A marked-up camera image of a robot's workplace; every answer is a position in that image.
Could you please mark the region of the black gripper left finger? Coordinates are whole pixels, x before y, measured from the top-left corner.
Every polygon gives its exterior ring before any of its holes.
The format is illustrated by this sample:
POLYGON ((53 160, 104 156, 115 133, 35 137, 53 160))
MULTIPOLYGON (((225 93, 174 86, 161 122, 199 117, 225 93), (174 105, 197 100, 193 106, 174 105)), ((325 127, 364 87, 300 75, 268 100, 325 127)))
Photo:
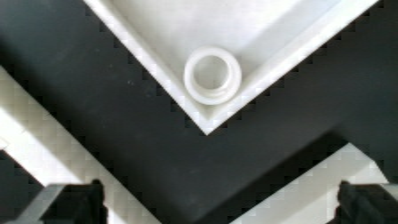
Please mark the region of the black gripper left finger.
POLYGON ((104 186, 97 179, 88 184, 51 184, 40 190, 16 224, 106 224, 104 186))

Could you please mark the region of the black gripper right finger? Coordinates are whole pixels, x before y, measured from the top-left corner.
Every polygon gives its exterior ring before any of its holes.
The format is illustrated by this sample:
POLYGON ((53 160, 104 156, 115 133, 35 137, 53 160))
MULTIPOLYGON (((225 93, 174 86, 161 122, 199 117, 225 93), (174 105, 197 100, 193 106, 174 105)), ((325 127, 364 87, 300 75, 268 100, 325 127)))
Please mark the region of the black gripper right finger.
POLYGON ((398 224, 398 184, 339 183, 332 224, 398 224))

